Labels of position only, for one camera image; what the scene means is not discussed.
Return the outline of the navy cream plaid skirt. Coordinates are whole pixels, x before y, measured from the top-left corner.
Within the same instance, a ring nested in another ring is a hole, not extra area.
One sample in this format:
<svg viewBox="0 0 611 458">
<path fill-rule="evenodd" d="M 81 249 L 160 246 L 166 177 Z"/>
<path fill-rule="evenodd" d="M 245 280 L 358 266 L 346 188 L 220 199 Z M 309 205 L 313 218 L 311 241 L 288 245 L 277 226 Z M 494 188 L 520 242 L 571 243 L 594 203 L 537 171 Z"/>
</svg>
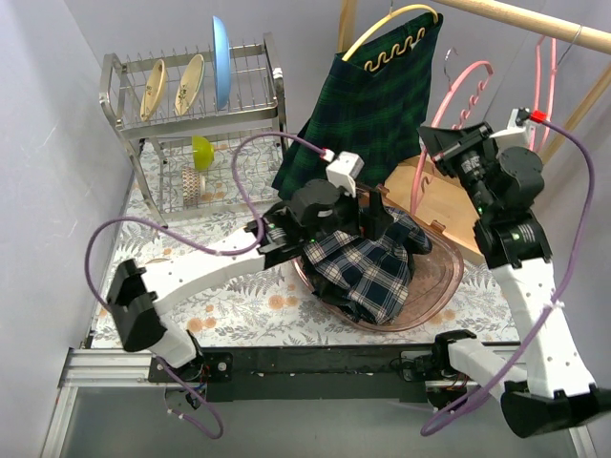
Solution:
<svg viewBox="0 0 611 458">
<path fill-rule="evenodd" d="M 408 298 L 414 257 L 432 251 L 431 240 L 411 216 L 388 211 L 393 223 L 380 239 L 335 232 L 307 245 L 302 256 L 313 294 L 356 323 L 390 323 Z"/>
</svg>

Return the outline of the green tartan skirt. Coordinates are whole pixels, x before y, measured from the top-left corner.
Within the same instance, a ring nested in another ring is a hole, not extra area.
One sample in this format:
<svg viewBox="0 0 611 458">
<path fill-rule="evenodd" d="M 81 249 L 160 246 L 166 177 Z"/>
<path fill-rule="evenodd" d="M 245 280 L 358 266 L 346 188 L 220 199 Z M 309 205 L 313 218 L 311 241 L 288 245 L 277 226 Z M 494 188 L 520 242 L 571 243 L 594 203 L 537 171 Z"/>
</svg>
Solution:
<svg viewBox="0 0 611 458">
<path fill-rule="evenodd" d="M 335 153 L 354 153 L 358 182 L 374 188 L 397 165 L 420 153 L 418 128 L 427 117 L 432 58 L 442 14 L 421 14 L 362 45 L 335 55 L 310 119 L 298 136 Z"/>
</svg>

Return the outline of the pink wavy hanger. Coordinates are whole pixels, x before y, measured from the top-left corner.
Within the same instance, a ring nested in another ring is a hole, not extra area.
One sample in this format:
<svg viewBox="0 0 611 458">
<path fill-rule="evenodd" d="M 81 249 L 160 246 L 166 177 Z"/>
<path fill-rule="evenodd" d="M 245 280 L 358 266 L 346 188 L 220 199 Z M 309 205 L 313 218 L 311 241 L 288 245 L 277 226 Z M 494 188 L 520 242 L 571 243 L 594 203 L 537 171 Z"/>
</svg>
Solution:
<svg viewBox="0 0 611 458">
<path fill-rule="evenodd" d="M 470 95 L 468 98 L 467 108 L 460 112 L 458 121 L 452 125 L 453 130 L 458 130 L 463 128 L 465 122 L 471 115 L 473 107 L 477 104 L 481 94 L 485 91 L 495 71 L 489 61 L 476 60 L 468 67 L 466 67 L 459 76 L 457 76 L 455 79 L 452 79 L 448 72 L 448 61 L 452 53 L 457 55 L 457 51 L 455 48 L 448 49 L 444 56 L 443 72 L 446 78 L 448 79 L 448 90 L 432 119 L 432 126 L 434 128 L 437 128 L 439 126 L 440 121 L 442 120 L 442 117 L 445 112 L 448 110 L 448 107 L 453 101 L 454 96 L 456 95 L 460 87 L 463 85 L 463 83 L 467 80 L 467 78 L 478 68 L 483 68 L 486 71 L 486 78 L 477 82 L 475 87 L 475 93 Z M 410 193 L 410 212 L 413 215 L 416 215 L 417 213 L 419 204 L 421 203 L 422 198 L 425 195 L 426 187 L 432 183 L 432 178 L 423 176 L 425 163 L 428 157 L 428 151 L 424 145 L 423 140 L 420 140 L 419 143 L 421 151 L 416 162 L 415 173 L 412 180 Z"/>
</svg>

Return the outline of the yellow hanger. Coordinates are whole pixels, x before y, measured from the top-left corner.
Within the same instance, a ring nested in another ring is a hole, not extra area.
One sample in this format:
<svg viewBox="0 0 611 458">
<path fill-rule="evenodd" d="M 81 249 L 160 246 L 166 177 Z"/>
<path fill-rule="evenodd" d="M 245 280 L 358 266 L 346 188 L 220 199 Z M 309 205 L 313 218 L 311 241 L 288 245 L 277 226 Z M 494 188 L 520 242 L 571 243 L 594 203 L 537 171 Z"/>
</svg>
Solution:
<svg viewBox="0 0 611 458">
<path fill-rule="evenodd" d="M 420 14 L 386 32 L 381 30 L 400 16 Z M 433 38 L 443 25 L 443 15 L 431 6 L 411 4 L 390 10 L 384 17 L 363 32 L 343 53 L 340 61 L 366 73 L 378 73 L 392 60 L 418 51 L 427 38 Z"/>
</svg>

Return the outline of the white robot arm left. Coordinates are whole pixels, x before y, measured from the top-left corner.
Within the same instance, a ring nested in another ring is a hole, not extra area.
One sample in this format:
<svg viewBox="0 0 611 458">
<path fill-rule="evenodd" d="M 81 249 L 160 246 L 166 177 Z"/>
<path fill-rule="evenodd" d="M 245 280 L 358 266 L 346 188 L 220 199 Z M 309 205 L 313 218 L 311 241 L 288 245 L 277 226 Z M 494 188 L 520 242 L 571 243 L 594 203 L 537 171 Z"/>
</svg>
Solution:
<svg viewBox="0 0 611 458">
<path fill-rule="evenodd" d="M 125 351 L 148 350 L 180 380 L 191 382 L 202 373 L 203 356 L 195 337 L 168 319 L 176 304 L 298 258 L 308 245 L 335 232 L 379 239 L 392 222 L 379 191 L 370 191 L 367 206 L 361 207 L 357 193 L 314 179 L 207 251 L 196 249 L 151 267 L 132 259 L 122 262 L 106 296 L 107 308 Z"/>
</svg>

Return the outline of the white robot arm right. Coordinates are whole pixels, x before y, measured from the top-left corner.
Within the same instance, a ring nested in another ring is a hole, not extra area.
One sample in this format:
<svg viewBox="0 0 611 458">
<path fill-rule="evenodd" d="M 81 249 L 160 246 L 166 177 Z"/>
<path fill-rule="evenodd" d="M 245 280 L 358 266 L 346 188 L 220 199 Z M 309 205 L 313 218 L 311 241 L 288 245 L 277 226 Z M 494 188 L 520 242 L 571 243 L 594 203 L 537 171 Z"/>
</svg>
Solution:
<svg viewBox="0 0 611 458">
<path fill-rule="evenodd" d="M 552 251 L 532 212 L 543 190 L 543 163 L 528 148 L 526 126 L 494 132 L 480 123 L 463 130 L 421 127 L 435 168 L 455 177 L 477 219 L 479 251 L 509 305 L 520 344 L 509 358 L 487 348 L 474 333 L 436 337 L 433 371 L 443 379 L 459 373 L 475 387 L 440 407 L 422 427 L 430 436 L 487 400 L 499 402 L 518 437 L 583 426 L 607 415 L 610 392 L 599 387 L 580 357 L 563 313 L 567 281 L 556 281 Z"/>
</svg>

